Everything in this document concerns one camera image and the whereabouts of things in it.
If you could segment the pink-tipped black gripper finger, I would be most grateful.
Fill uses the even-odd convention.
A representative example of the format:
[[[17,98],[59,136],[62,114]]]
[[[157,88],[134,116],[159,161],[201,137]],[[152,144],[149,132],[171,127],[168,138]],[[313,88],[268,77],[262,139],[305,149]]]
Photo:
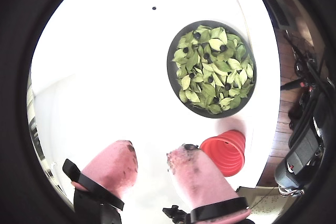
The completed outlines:
[[[75,188],[74,211],[82,223],[121,223],[123,195],[134,186],[138,161],[133,144],[118,140],[80,170],[66,159],[62,170]]]
[[[188,205],[163,208],[173,223],[251,223],[251,210],[214,162],[198,146],[182,144],[167,153],[168,171],[174,188]]]

